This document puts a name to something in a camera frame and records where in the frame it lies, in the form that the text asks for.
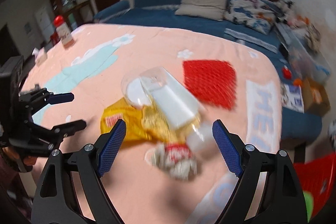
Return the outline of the person's left hand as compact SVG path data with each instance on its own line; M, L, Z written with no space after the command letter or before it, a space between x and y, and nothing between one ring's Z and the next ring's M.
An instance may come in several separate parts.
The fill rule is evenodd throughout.
M21 173L30 172L38 159L34 156L21 158L21 156L17 153L17 151L15 151L13 147L2 148L2 152L18 167L19 172Z

